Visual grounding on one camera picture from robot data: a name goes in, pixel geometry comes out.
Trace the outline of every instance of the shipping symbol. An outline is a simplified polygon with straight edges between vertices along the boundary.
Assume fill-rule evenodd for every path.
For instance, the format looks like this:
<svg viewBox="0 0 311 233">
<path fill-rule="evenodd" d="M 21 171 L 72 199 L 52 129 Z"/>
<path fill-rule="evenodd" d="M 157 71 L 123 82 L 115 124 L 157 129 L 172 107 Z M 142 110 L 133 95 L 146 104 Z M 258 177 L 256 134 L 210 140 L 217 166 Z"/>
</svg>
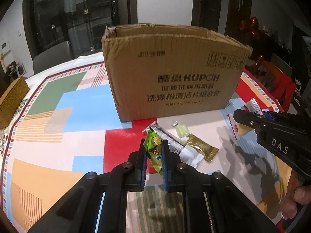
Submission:
<svg viewBox="0 0 311 233">
<path fill-rule="evenodd" d="M 228 60 L 229 60 L 229 54 L 222 53 L 220 55 L 220 61 L 219 61 L 218 67 L 225 68 L 227 66 Z"/>
<path fill-rule="evenodd" d="M 219 57 L 219 52 L 211 51 L 208 57 L 207 66 L 216 66 Z"/>
<path fill-rule="evenodd" d="M 238 57 L 235 55 L 232 55 L 230 58 L 229 64 L 228 64 L 228 68 L 234 69 L 237 61 L 238 61 Z"/>
<path fill-rule="evenodd" d="M 243 64 L 244 64 L 245 58 L 244 57 L 239 57 L 236 68 L 237 70 L 242 69 Z"/>
</svg>

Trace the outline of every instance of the gold candy wrapper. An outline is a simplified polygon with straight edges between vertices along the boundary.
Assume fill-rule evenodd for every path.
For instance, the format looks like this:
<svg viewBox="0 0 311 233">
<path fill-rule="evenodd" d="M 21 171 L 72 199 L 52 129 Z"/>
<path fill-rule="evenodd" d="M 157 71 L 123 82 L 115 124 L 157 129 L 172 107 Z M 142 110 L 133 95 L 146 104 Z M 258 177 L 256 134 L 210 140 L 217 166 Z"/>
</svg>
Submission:
<svg viewBox="0 0 311 233">
<path fill-rule="evenodd" d="M 212 161 L 219 151 L 219 149 L 212 147 L 211 145 L 205 143 L 204 141 L 202 141 L 201 139 L 199 139 L 193 134 L 189 134 L 189 139 L 185 141 L 185 144 L 190 145 L 191 147 L 196 149 L 197 152 L 203 154 L 207 162 Z"/>
<path fill-rule="evenodd" d="M 153 168 L 162 175 L 162 141 L 159 135 L 150 127 L 144 147 Z"/>
</svg>

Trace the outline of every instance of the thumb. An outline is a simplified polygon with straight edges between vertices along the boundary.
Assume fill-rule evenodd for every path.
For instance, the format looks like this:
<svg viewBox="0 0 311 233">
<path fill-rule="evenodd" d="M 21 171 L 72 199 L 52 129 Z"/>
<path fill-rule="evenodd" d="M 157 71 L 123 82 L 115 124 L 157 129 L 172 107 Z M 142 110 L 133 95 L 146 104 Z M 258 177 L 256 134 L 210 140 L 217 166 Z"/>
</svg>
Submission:
<svg viewBox="0 0 311 233">
<path fill-rule="evenodd" d="M 299 187 L 296 189 L 295 202 L 298 202 L 302 205 L 306 205 L 311 202 L 311 185 Z"/>
</svg>

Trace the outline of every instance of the human hand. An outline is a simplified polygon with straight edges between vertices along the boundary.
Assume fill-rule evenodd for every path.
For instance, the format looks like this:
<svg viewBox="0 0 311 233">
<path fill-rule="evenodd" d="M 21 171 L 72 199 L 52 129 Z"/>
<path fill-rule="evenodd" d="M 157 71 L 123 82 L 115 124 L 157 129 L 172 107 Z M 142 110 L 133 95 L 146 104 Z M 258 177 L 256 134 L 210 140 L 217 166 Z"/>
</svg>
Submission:
<svg viewBox="0 0 311 233">
<path fill-rule="evenodd" d="M 301 186 L 298 174 L 292 170 L 287 185 L 287 192 L 281 206 L 282 215 L 285 220 L 292 219 L 297 213 L 297 203 L 306 205 L 311 202 L 311 185 Z"/>
</svg>

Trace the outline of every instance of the blue square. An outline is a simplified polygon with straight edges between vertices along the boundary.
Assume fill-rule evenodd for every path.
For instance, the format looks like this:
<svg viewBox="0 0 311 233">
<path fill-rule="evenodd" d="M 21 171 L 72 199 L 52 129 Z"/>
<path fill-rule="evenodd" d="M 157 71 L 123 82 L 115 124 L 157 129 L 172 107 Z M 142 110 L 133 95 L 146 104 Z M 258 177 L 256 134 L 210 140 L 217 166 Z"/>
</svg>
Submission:
<svg viewBox="0 0 311 233">
<path fill-rule="evenodd" d="M 64 93 L 56 109 L 72 107 L 64 132 L 128 129 L 119 119 L 109 85 Z"/>
<path fill-rule="evenodd" d="M 103 156 L 74 156 L 73 172 L 96 172 L 102 174 L 104 172 L 104 157 Z"/>
</svg>

